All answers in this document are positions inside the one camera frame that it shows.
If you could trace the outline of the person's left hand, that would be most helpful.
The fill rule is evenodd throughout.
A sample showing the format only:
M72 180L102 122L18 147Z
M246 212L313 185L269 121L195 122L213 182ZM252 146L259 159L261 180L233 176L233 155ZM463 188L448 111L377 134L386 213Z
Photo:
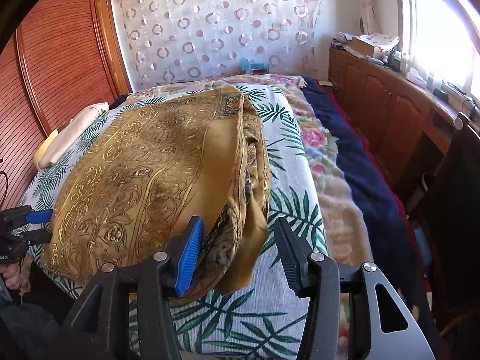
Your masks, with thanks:
M0 274L4 279L5 286L11 290L17 290L21 285L20 265L18 262L1 264Z

